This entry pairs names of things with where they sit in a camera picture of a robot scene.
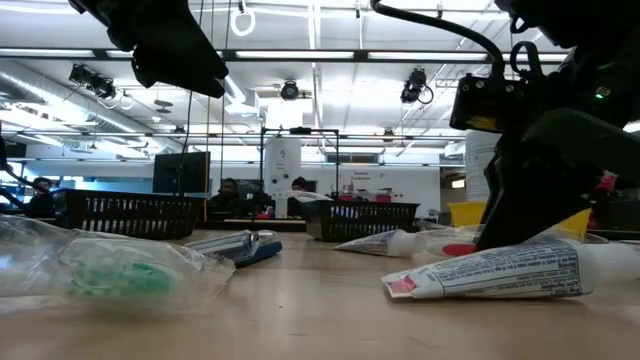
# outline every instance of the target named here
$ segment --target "computer monitor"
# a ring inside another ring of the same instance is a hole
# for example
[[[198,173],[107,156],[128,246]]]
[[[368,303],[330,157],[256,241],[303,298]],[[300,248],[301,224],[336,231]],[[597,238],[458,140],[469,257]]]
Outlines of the computer monitor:
[[[180,195],[208,193],[210,159],[209,152],[185,153],[184,157],[182,154],[156,155],[153,164],[153,192]],[[180,163],[182,172],[178,174]]]

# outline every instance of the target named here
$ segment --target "table surface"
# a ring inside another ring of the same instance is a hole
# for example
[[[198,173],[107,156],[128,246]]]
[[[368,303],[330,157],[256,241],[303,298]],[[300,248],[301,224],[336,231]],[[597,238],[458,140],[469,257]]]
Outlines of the table surface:
[[[380,277],[409,260],[280,238],[281,255],[238,270],[210,314],[5,314],[0,359],[638,358],[640,282],[555,301],[393,301]]]

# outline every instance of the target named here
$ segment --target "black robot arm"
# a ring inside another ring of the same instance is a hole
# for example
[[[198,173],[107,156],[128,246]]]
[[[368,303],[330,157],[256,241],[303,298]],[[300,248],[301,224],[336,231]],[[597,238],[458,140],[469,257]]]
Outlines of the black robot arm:
[[[545,76],[535,45],[519,43],[511,54],[519,80],[497,76],[494,61],[488,78],[469,74],[458,84],[450,126],[502,134],[485,170],[490,197],[476,238],[479,250],[521,243],[589,208],[584,194],[603,170],[640,183],[640,167],[623,156],[640,153],[640,139],[622,130],[640,118],[633,86],[639,81],[640,28],[632,9],[612,12],[613,4],[578,0],[565,0],[562,7],[550,0],[496,4],[511,14],[512,32],[539,27],[552,42],[573,50]],[[383,15],[433,26],[433,18],[415,21],[424,16],[379,6],[372,1]],[[515,64],[521,49],[527,51],[528,70]]]
[[[215,98],[224,95],[219,80],[229,70],[191,15],[188,0],[69,3],[106,26],[118,49],[133,51],[131,65],[143,86],[160,81]]]

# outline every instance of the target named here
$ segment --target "person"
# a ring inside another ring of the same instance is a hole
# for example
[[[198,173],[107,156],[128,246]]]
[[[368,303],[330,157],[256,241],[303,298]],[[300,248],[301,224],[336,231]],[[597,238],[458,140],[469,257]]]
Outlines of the person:
[[[302,176],[296,178],[291,183],[291,190],[307,191],[307,180]],[[287,215],[290,217],[302,217],[302,204],[294,197],[287,199]]]
[[[29,201],[27,215],[38,218],[54,217],[53,196],[48,192],[53,182],[45,177],[37,177],[33,180],[33,183],[47,190],[47,192],[35,189],[36,195]]]
[[[218,195],[211,198],[211,202],[214,203],[218,212],[234,212],[239,199],[238,183],[227,178],[222,180],[222,187],[218,190]]]

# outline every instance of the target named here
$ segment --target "black basket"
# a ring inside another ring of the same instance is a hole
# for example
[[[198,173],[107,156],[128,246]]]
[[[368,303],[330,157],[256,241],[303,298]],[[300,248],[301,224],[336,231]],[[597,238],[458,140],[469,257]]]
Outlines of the black basket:
[[[302,204],[307,233],[346,242],[396,229],[411,230],[420,204],[318,200]]]
[[[60,227],[150,240],[190,236],[204,203],[202,198],[109,191],[62,189],[52,194]]]

